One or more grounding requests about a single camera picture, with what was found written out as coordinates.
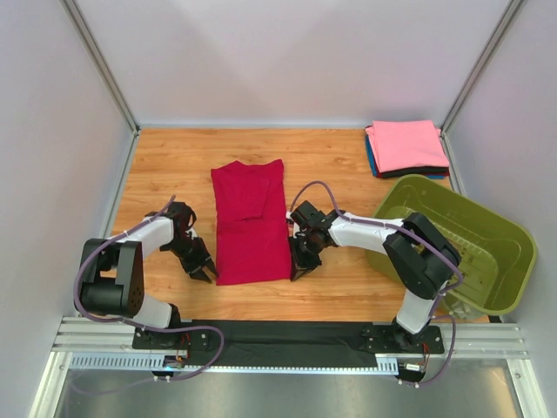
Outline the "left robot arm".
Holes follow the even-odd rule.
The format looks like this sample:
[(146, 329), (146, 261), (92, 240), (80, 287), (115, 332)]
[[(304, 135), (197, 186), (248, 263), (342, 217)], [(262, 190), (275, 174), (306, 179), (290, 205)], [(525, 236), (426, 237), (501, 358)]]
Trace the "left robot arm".
[(170, 201), (126, 232), (88, 239), (74, 281), (78, 312), (90, 320), (133, 325), (134, 348), (188, 350), (192, 332), (182, 329), (178, 307), (145, 291), (144, 260), (156, 251), (170, 252), (191, 279), (210, 283), (217, 278), (212, 257), (194, 229), (196, 220), (186, 203)]

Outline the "olive green plastic basket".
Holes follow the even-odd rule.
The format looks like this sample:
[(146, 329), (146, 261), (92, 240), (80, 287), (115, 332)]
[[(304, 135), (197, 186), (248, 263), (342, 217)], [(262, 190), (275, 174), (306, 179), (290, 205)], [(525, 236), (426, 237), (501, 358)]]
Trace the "olive green plastic basket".
[(373, 216), (404, 219), (413, 212), (425, 215), (461, 256), (464, 282), (443, 298), (440, 311), (476, 320), (519, 305), (537, 257), (526, 229), (420, 175), (398, 179)]

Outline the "pink folded t shirt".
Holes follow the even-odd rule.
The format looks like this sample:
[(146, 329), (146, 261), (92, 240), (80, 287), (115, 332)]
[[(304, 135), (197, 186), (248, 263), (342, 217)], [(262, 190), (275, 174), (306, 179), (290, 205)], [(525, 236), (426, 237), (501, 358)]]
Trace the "pink folded t shirt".
[(382, 177), (402, 172), (445, 174), (449, 162), (440, 130), (431, 120), (374, 121), (365, 128), (366, 148)]

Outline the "aluminium frame post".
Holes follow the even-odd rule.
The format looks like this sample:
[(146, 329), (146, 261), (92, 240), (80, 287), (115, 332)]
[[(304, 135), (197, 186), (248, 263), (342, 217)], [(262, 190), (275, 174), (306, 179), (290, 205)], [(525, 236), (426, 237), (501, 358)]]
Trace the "aluminium frame post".
[(117, 80), (115, 79), (108, 62), (105, 59), (104, 54), (101, 51), (101, 48), (78, 2), (75, 0), (61, 0), (60, 3), (73, 24), (84, 48), (87, 50), (99, 76), (103, 79), (104, 85), (110, 93), (118, 111), (130, 131), (136, 135), (140, 131), (139, 123), (133, 115), (124, 94), (118, 86)]
[(487, 39), (487, 43), (476, 59), (472, 69), (470, 70), (464, 84), (462, 85), (456, 99), (454, 100), (449, 112), (447, 113), (442, 126), (441, 134), (447, 134), (452, 127), (460, 111), (470, 97), (475, 85), (480, 81), (480, 77), (487, 69), (497, 50), (499, 49), (505, 35), (510, 30), (513, 21), (525, 5), (525, 0), (508, 1), (503, 13), (495, 25), (491, 35)]

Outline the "right aluminium frame post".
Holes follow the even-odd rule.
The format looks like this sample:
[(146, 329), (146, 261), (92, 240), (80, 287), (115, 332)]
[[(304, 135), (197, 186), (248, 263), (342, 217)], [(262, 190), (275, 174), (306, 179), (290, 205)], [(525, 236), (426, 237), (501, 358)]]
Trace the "right aluminium frame post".
[(525, 5), (525, 0), (508, 1), (503, 13), (495, 25), (491, 35), (487, 39), (487, 43), (476, 59), (472, 69), (470, 70), (464, 84), (462, 85), (456, 99), (454, 100), (449, 112), (447, 113), (442, 126), (441, 134), (447, 134), (452, 127), (460, 111), (470, 97), (475, 85), (480, 81), (480, 77), (487, 69), (497, 50), (499, 49), (505, 35), (510, 30), (513, 21)]

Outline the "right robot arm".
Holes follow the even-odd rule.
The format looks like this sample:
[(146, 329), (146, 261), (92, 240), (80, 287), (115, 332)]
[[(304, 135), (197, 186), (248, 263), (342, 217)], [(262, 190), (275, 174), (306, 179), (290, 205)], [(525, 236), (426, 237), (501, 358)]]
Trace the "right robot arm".
[(461, 256), (423, 214), (404, 219), (372, 219), (349, 212), (325, 214), (305, 201), (287, 214), (293, 226), (290, 246), (295, 281), (321, 266), (328, 247), (357, 247), (388, 258), (406, 288), (387, 339), (401, 349), (418, 343), (435, 311), (436, 300), (459, 275)]

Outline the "black folded t shirt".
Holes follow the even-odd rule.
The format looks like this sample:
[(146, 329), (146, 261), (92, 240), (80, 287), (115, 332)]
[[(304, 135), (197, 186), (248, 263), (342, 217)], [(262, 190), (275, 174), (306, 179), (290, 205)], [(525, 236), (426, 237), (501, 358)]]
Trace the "black folded t shirt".
[(445, 167), (412, 167), (383, 173), (388, 179), (400, 178), (410, 174), (422, 175), (430, 179), (443, 179), (449, 175), (449, 169)]

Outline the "crimson red t shirt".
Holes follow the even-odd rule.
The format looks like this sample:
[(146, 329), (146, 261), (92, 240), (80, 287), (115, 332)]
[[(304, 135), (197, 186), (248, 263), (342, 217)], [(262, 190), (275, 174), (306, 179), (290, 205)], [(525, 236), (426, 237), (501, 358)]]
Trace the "crimson red t shirt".
[(211, 170), (217, 221), (217, 284), (286, 280), (291, 273), (284, 164), (233, 161)]

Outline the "left aluminium frame post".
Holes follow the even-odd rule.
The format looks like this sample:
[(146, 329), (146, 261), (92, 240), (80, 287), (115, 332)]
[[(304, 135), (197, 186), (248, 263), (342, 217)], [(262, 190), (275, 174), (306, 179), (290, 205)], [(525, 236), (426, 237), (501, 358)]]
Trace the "left aluminium frame post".
[(60, 3), (73, 24), (84, 48), (87, 50), (99, 76), (103, 79), (104, 85), (110, 93), (118, 111), (130, 131), (136, 135), (140, 131), (139, 123), (133, 115), (124, 94), (118, 86), (117, 80), (115, 79), (108, 62), (105, 59), (104, 54), (101, 51), (101, 48), (78, 2), (75, 0), (61, 0)]

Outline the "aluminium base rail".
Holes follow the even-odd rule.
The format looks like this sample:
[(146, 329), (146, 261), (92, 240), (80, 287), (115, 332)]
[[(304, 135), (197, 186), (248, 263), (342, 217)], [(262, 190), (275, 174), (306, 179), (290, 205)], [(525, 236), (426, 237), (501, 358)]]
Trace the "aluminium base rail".
[(71, 369), (114, 369), (159, 374), (212, 372), (278, 374), (383, 374), (436, 371), (435, 361), (525, 360), (517, 326), (503, 323), (440, 323), (423, 340), (400, 349), (384, 326), (348, 322), (215, 321), (225, 340), (207, 329), (177, 337), (160, 347), (144, 332), (124, 324), (97, 324), (65, 318), (53, 351), (70, 356)]

